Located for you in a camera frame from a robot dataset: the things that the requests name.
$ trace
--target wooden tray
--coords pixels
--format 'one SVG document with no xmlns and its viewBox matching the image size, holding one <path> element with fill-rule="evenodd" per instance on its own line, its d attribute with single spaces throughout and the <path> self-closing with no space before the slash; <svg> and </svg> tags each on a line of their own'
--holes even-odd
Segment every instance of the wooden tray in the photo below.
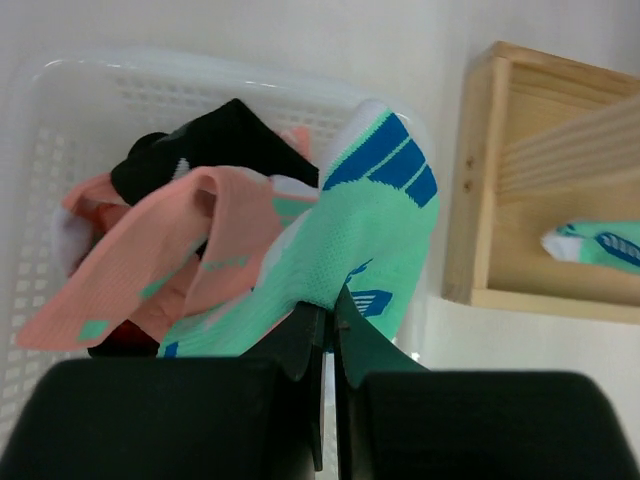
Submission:
<svg viewBox="0 0 640 480">
<path fill-rule="evenodd" d="M 638 176 L 613 185 L 544 188 L 508 201 L 498 195 L 504 157 L 514 144 L 638 93 L 640 80 L 629 75 L 503 42 L 473 66 L 463 101 L 445 298 L 640 323 L 640 275 L 558 262 L 540 243 L 544 233 L 577 218 L 640 220 Z"/>
</svg>

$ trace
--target black sock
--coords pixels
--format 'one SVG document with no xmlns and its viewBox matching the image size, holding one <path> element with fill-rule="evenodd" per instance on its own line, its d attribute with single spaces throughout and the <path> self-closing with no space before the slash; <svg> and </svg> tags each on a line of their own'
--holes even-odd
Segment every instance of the black sock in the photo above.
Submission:
<svg viewBox="0 0 640 480">
<path fill-rule="evenodd" d="M 318 169 L 275 134 L 238 99 L 196 118 L 170 135 L 145 135 L 111 171 L 129 205 L 169 183 L 176 169 L 231 165 L 266 176 L 284 175 L 318 186 Z"/>
</svg>

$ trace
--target pink sock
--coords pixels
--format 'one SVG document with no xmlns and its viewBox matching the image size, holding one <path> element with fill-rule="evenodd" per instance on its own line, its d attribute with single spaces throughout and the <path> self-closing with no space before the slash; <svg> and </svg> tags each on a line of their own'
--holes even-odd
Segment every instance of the pink sock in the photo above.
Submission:
<svg viewBox="0 0 640 480">
<path fill-rule="evenodd" d="M 201 167 L 152 193 L 104 236 L 16 343 L 94 346 L 126 318 L 153 318 L 153 308 L 175 321 L 246 291 L 269 245 L 315 201 L 310 187 L 286 180 L 307 195 L 281 193 L 276 180 L 236 167 Z M 207 238 L 197 265 L 193 253 Z M 150 308 L 145 301 L 155 295 L 163 301 Z"/>
</svg>

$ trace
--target mint green sock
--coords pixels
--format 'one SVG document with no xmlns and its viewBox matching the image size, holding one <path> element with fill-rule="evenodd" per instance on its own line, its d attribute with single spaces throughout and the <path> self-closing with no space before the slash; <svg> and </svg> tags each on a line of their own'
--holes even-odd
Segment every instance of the mint green sock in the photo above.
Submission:
<svg viewBox="0 0 640 480">
<path fill-rule="evenodd" d="M 242 354 L 297 302 L 333 310 L 345 283 L 362 315 L 395 335 L 438 215 L 431 169 L 400 119 L 368 100 L 321 158 L 320 188 L 270 248 L 254 291 L 178 322 L 160 356 Z"/>
</svg>

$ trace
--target laundry basket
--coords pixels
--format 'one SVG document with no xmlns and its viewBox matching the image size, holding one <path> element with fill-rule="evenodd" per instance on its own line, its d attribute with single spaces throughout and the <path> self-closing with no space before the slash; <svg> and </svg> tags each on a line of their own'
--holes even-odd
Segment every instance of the laundry basket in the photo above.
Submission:
<svg viewBox="0 0 640 480">
<path fill-rule="evenodd" d="M 324 78 L 148 48 L 76 52 L 26 66 L 7 95 L 0 137 L 0 452 L 43 373 L 60 360 L 86 355 L 14 345 L 16 332 L 64 282 L 51 257 L 49 222 L 73 185 L 111 170 L 141 135 L 171 131 L 234 97 L 273 129 L 309 127 L 317 158 L 353 108 L 371 96 Z M 418 117 L 382 99 L 428 153 Z M 418 289 L 425 291 L 424 285 Z M 421 337 L 415 329 L 424 318 L 424 305 L 412 308 L 399 336 L 408 353 L 417 348 L 409 339 Z M 329 451 L 335 448 L 331 413 Z M 335 456 L 327 458 L 329 475 L 335 462 Z"/>
</svg>

